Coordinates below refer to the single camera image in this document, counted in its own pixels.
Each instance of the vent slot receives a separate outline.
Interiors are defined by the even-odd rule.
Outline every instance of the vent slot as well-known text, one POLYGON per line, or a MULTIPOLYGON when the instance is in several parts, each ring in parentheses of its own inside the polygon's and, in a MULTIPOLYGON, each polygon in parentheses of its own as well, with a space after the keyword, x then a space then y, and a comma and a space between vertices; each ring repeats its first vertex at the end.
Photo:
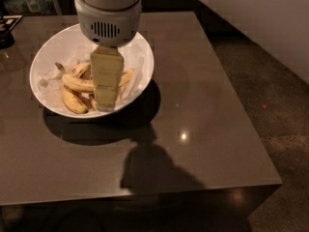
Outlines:
POLYGON ((115 38, 120 34, 120 28, 116 25, 99 21, 91 25, 91 30, 93 30, 96 35, 103 38, 115 38))

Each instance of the floor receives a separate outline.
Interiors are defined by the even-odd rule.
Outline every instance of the floor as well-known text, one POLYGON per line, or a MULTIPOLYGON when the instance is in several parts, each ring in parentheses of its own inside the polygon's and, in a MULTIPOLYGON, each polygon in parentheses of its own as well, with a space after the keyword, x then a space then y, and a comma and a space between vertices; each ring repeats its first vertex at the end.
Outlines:
MULTIPOLYGON (((226 231, 309 231, 309 85, 245 37, 210 40, 283 180, 246 222, 226 231)), ((11 230, 47 231, 44 228, 50 221, 46 219, 53 208, 54 204, 27 207, 21 222, 11 230)), ((106 231, 219 231, 192 219, 180 214, 119 222, 110 217, 106 231)))

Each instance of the black object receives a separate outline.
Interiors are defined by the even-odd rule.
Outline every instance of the black object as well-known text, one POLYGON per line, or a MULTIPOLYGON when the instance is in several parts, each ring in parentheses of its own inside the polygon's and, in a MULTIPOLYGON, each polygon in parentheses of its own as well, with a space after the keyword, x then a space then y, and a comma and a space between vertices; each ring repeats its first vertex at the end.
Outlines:
POLYGON ((0 49, 8 48, 12 44, 14 44, 14 37, 3 16, 0 15, 0 49))

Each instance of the table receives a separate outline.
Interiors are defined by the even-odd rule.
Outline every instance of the table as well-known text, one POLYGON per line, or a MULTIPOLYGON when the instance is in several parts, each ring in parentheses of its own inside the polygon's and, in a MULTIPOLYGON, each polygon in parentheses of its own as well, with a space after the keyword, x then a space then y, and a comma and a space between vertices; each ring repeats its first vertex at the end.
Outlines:
POLYGON ((0 205, 249 189, 267 198, 282 184, 191 12, 141 14, 153 81, 119 114, 79 121, 43 108, 29 85, 31 62, 77 22, 24 17, 13 30, 0 72, 0 205))

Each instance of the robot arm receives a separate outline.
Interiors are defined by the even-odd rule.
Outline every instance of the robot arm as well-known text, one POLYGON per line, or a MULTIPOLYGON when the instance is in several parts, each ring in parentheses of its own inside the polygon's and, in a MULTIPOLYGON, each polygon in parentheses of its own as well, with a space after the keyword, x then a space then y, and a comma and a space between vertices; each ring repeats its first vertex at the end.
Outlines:
POLYGON ((138 28, 141 0, 75 0, 83 34, 104 46, 130 42, 138 28))

